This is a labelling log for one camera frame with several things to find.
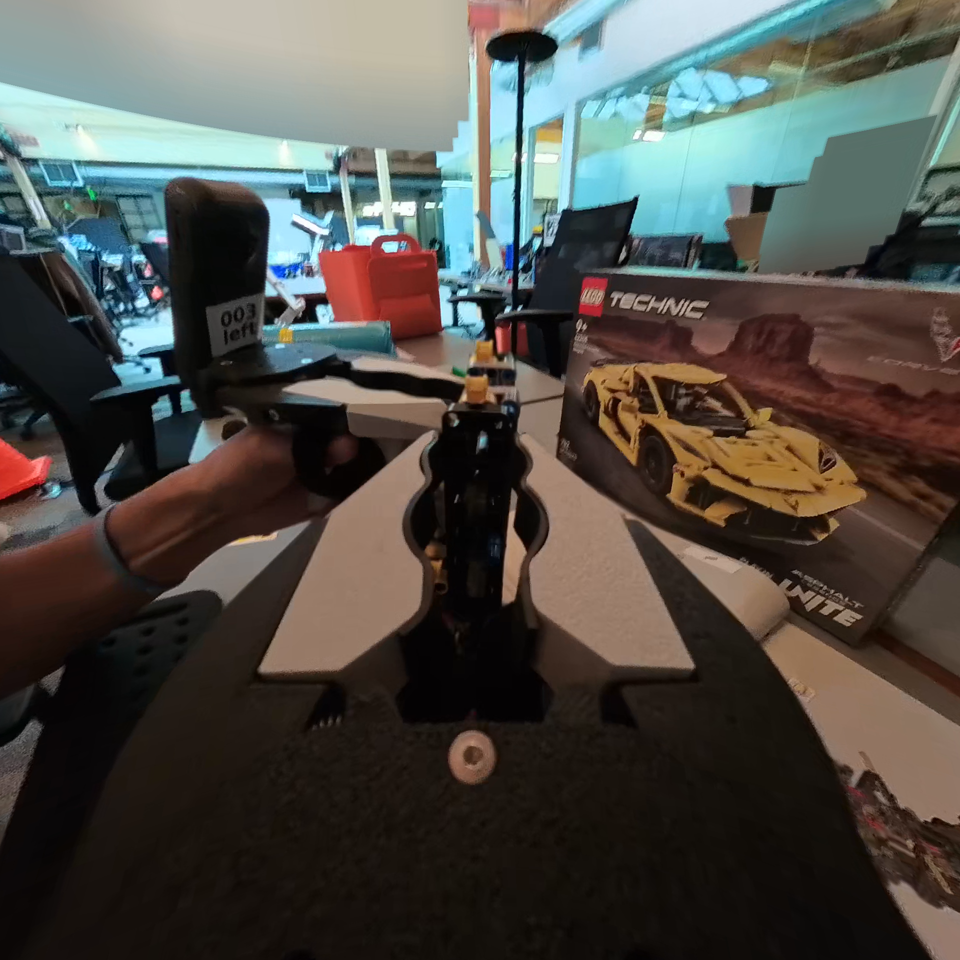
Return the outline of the partly built lego car chassis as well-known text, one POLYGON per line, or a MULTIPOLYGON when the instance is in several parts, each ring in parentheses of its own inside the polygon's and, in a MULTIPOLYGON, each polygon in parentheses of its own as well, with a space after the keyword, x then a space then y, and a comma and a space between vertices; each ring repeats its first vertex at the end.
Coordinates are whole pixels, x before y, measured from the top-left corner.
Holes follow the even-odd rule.
POLYGON ((520 412, 514 356, 495 340, 475 342, 429 460, 436 528, 428 555, 440 621, 462 655, 503 605, 520 412))

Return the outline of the person's left hand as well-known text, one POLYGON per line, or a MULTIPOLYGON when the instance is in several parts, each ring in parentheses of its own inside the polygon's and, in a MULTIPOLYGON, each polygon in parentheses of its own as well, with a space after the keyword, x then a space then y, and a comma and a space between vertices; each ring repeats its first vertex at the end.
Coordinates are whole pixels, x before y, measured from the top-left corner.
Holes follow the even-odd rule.
POLYGON ((131 574, 174 587, 221 548, 318 519, 334 505, 297 477, 290 429, 246 426, 114 507, 103 529, 131 574))

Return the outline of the black mesh chair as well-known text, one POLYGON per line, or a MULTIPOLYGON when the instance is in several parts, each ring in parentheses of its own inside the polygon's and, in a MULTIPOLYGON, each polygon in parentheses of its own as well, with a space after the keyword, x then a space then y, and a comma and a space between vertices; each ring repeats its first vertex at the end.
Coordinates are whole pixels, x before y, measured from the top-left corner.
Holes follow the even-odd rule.
POLYGON ((552 246, 542 259, 530 294, 519 300, 519 322, 539 330, 551 376, 566 371, 570 325, 576 320, 586 274, 611 269, 628 246, 639 197, 618 203, 564 210, 552 246))

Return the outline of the cardboard box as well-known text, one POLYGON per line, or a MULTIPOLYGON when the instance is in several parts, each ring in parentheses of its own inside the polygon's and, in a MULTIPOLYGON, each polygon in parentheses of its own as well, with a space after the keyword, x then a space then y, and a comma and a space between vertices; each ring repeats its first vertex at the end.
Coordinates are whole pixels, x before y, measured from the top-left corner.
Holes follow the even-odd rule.
POLYGON ((747 272, 759 270, 766 221, 779 189, 770 184, 726 186, 729 216, 725 229, 738 265, 747 272))

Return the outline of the orange traffic cone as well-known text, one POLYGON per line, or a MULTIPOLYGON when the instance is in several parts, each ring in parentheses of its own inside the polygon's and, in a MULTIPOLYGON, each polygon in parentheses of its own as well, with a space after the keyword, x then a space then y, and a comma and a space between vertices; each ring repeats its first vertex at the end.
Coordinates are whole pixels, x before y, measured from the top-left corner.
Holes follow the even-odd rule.
POLYGON ((0 448, 2 502, 39 489, 50 478, 53 466, 51 457, 40 456, 32 459, 3 439, 0 448))

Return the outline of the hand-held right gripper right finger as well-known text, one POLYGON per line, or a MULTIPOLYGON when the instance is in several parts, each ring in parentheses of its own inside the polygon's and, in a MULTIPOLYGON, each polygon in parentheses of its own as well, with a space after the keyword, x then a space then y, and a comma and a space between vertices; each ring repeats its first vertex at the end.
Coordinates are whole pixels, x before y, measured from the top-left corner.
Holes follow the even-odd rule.
POLYGON ((520 492, 536 516, 519 593, 546 682, 665 682, 694 662, 618 507, 527 434, 520 492))

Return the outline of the red bag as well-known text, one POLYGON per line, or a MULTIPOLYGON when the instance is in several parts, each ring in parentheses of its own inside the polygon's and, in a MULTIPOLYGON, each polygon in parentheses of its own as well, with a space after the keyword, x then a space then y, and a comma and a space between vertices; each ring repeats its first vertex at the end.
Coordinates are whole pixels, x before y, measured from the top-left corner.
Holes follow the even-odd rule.
POLYGON ((436 254, 407 233, 318 254, 334 323, 384 322, 393 341, 443 330, 436 254))

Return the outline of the person's left forearm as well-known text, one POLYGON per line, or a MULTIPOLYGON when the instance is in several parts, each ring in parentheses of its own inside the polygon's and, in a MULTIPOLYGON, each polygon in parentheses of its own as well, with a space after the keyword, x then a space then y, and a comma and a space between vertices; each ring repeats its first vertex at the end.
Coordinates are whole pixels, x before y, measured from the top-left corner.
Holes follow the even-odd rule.
POLYGON ((157 595, 90 522, 1 557, 1 694, 25 689, 157 595))

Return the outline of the lego set box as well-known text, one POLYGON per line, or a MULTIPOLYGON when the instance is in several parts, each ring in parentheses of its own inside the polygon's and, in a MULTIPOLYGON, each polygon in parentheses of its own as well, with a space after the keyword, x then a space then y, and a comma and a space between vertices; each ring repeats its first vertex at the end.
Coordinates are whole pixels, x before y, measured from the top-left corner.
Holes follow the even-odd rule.
POLYGON ((720 271, 582 281, 558 460, 849 646, 958 515, 958 292, 720 271))

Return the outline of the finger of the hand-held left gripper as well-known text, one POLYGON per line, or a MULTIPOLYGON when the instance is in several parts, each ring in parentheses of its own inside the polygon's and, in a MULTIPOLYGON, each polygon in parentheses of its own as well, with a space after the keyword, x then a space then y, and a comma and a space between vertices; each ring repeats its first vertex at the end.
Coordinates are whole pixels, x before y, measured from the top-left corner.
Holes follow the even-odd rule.
POLYGON ((371 389, 343 378, 302 381, 283 388, 287 397, 332 402, 348 431, 371 439, 416 439, 439 430, 450 403, 399 390, 371 389))
POLYGON ((464 390, 463 378, 452 373, 385 356, 359 356, 347 366, 346 380, 367 390, 444 403, 460 401, 464 390))

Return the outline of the black mat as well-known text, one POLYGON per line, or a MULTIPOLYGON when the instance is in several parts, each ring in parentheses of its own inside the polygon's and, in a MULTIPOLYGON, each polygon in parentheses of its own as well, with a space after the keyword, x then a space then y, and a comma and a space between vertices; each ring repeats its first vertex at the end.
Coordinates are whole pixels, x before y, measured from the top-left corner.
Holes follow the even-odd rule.
POLYGON ((223 608, 209 590, 159 599, 72 654, 44 733, 69 758, 117 750, 223 608))

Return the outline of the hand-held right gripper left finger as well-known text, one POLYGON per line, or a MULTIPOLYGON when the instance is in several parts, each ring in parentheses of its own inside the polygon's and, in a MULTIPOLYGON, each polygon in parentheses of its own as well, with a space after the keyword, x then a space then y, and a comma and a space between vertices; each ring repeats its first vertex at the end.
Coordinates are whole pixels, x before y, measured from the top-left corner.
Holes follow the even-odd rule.
POLYGON ((412 506, 431 431, 330 512, 258 667, 267 681, 405 681, 401 634, 429 606, 412 506))

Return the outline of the teal rolled bundle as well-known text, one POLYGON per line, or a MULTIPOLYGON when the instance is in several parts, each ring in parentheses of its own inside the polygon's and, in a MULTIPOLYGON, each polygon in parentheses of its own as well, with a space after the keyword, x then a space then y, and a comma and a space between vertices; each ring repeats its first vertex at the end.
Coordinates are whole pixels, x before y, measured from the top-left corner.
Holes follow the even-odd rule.
POLYGON ((337 351, 382 354, 397 357, 390 324, 384 320, 299 322, 288 327, 267 324, 262 328, 265 344, 293 343, 329 346, 337 351))

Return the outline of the open instruction booklet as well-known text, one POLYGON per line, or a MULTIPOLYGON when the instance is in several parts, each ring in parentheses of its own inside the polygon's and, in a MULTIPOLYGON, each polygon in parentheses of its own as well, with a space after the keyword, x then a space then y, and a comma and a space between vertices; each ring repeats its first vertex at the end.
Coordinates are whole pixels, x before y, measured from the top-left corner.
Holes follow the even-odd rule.
POLYGON ((745 561, 654 534, 762 643, 844 768, 861 837, 901 911, 933 958, 958 958, 958 875, 942 855, 902 845, 936 826, 958 840, 958 696, 882 647, 851 649, 816 630, 745 561))

